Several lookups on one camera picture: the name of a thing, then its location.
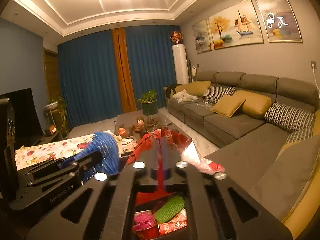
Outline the blue foam fruit net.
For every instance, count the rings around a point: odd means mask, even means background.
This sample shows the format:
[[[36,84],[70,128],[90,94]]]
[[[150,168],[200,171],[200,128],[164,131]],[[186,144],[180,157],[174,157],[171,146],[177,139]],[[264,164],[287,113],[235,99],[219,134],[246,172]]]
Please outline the blue foam fruit net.
[[[101,156],[100,161],[94,161],[93,166],[84,172],[83,183],[88,182],[97,173],[104,173],[107,176],[119,172],[119,149],[114,137],[108,133],[96,132],[92,141],[81,152],[65,159],[60,168],[66,168],[71,163],[80,163],[85,157],[98,152]]]

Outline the green foam fruit net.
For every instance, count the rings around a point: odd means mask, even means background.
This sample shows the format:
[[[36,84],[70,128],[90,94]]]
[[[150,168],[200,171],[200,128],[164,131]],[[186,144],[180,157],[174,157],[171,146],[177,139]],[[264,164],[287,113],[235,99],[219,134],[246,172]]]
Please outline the green foam fruit net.
[[[166,223],[173,219],[185,206],[184,198],[176,195],[171,197],[159,210],[154,214],[157,223]]]

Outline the red snack wrapper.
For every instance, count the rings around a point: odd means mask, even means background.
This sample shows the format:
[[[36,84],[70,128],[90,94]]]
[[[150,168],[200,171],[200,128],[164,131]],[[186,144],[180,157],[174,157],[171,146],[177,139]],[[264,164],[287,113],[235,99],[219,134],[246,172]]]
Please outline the red snack wrapper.
[[[137,206],[167,197],[170,194],[164,187],[164,179],[167,178],[168,173],[164,169],[163,154],[166,150],[161,143],[162,139],[166,140],[168,147],[180,154],[180,160],[194,165],[200,172],[208,175],[214,175],[216,172],[225,172],[225,168],[222,165],[202,157],[194,142],[182,133],[158,129],[152,134],[145,134],[140,142],[135,146],[133,152],[130,153],[126,163],[127,165],[134,163],[140,158],[142,152],[151,150],[155,145],[158,146],[159,149],[156,150],[156,167],[159,169],[156,171],[158,185],[156,190],[151,193],[138,193],[136,196]]]

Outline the red paper cup gold pattern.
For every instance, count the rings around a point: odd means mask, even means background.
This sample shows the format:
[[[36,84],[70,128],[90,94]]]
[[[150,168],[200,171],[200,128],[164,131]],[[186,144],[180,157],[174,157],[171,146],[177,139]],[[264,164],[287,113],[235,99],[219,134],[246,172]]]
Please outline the red paper cup gold pattern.
[[[136,212],[134,214],[134,217],[140,213],[143,212],[147,212],[149,214],[152,214],[151,210],[146,210],[146,211],[140,211],[140,212]],[[153,238],[157,238],[159,237],[159,230],[158,230],[158,223],[156,222],[156,225],[145,229],[145,230],[139,230],[139,231],[133,231],[133,233],[135,233],[139,239],[153,239]]]

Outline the floral tablecloth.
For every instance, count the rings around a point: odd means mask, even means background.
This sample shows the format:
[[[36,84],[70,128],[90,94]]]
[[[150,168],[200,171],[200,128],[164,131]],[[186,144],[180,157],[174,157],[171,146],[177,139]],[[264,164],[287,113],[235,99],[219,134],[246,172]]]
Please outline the floral tablecloth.
[[[110,130],[105,131],[104,133],[112,135],[115,139],[118,144],[120,157],[131,152],[138,145],[138,142],[134,137],[123,139],[121,136],[113,134]],[[97,135],[97,133],[48,144],[30,147],[22,146],[19,150],[15,151],[17,169],[21,170],[50,159],[68,158],[76,155],[90,144],[95,135]]]

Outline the red snack box in bin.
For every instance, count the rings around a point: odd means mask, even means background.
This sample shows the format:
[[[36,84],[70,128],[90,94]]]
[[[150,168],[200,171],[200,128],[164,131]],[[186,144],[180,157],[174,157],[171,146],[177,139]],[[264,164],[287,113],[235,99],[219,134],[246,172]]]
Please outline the red snack box in bin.
[[[173,219],[169,222],[161,223],[158,225],[159,235],[165,235],[173,231],[184,228],[188,225],[187,222],[187,211],[182,209]]]

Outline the black television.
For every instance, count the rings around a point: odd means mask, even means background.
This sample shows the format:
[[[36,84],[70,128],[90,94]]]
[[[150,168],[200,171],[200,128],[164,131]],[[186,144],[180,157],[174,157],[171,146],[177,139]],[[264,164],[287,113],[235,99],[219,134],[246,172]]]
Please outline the black television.
[[[43,137],[33,100],[31,88],[1,94],[1,99],[9,98],[15,114],[15,150],[22,146],[34,146]]]

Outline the dark coffee table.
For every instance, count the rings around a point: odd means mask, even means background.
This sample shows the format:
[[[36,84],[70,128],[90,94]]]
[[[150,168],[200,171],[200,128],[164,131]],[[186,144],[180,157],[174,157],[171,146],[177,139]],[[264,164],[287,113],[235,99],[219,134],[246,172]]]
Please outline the dark coffee table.
[[[144,133],[152,133],[159,128],[181,131],[172,121],[160,113],[160,110],[154,115],[144,115],[140,110],[118,115],[114,134],[118,135],[121,132],[123,138],[134,136],[137,141],[140,141]]]

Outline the orange centre curtain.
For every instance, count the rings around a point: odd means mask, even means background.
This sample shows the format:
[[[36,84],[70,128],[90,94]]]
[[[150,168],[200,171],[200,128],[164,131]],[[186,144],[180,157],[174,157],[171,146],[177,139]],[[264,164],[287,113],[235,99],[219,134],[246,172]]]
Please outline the orange centre curtain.
[[[137,110],[127,55],[125,28],[111,30],[121,105],[124,113]]]

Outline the blue curtains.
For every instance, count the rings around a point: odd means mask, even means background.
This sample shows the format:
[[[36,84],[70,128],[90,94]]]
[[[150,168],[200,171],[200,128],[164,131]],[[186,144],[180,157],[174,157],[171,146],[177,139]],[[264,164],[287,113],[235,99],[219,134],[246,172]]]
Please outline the blue curtains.
[[[142,95],[176,81],[171,34],[178,25],[144,25],[100,31],[58,46],[62,96],[72,127],[140,109]]]

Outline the mustard cushion front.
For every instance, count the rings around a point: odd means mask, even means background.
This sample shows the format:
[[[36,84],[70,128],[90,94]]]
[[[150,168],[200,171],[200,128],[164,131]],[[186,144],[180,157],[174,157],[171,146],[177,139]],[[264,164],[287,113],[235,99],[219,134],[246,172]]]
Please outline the mustard cushion front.
[[[224,95],[210,110],[213,113],[231,118],[246,100],[237,96]]]

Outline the mustard cushion large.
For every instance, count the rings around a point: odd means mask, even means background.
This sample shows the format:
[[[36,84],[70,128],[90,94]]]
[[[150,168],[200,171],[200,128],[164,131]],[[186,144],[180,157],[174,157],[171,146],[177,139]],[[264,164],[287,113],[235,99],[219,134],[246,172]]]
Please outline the mustard cushion large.
[[[242,113],[255,119],[263,119],[272,106],[270,97],[245,90],[236,91],[232,97],[244,101],[241,107]]]

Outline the white cloth on sofa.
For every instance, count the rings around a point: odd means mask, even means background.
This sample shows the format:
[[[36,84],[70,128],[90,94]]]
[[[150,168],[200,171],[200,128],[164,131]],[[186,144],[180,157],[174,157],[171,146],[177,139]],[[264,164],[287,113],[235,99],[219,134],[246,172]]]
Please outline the white cloth on sofa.
[[[174,94],[172,97],[177,103],[193,102],[198,99],[197,96],[189,94],[185,89]]]

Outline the left landscape painting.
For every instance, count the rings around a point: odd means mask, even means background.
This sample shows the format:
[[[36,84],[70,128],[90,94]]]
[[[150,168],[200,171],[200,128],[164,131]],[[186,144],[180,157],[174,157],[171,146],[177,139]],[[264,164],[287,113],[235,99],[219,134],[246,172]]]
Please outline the left landscape painting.
[[[210,34],[208,29],[207,20],[202,20],[192,26],[196,53],[202,54],[212,51],[212,45],[210,41]]]

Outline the right landscape painting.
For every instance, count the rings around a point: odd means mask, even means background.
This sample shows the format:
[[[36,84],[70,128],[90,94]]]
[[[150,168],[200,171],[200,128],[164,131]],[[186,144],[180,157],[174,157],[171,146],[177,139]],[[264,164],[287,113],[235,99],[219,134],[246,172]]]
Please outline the right landscape painting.
[[[302,43],[300,29],[289,0],[255,0],[266,29],[273,42]]]

